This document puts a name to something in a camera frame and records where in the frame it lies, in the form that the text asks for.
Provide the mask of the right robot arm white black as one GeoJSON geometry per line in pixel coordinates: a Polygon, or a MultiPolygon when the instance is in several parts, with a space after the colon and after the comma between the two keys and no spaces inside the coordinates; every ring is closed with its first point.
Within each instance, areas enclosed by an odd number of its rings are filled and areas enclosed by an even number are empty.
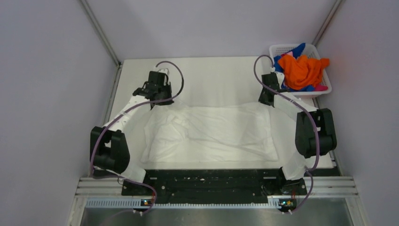
{"type": "Polygon", "coordinates": [[[281,89],[275,72],[255,78],[262,85],[259,102],[276,110],[279,119],[293,122],[294,127],[288,129],[293,137],[282,141],[286,156],[280,167],[281,178],[276,181],[277,190],[288,194],[295,182],[318,167],[321,156],[336,148],[333,114],[328,108],[318,109],[281,89]]]}

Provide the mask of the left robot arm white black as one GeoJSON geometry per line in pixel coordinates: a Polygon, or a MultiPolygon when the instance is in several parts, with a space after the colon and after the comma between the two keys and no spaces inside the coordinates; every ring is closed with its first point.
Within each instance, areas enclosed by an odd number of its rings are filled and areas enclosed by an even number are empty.
{"type": "Polygon", "coordinates": [[[133,181],[133,189],[139,194],[150,191],[146,171],[131,160],[127,135],[155,105],[173,103],[168,74],[167,68],[150,71],[148,80],[133,92],[122,110],[103,126],[91,130],[91,175],[98,167],[133,181]]]}

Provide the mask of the white t shirt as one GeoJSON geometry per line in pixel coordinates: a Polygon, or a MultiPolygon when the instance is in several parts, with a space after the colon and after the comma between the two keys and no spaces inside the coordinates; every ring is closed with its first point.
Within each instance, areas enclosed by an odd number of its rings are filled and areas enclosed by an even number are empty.
{"type": "Polygon", "coordinates": [[[269,108],[157,106],[144,127],[145,163],[277,161],[269,108]]]}

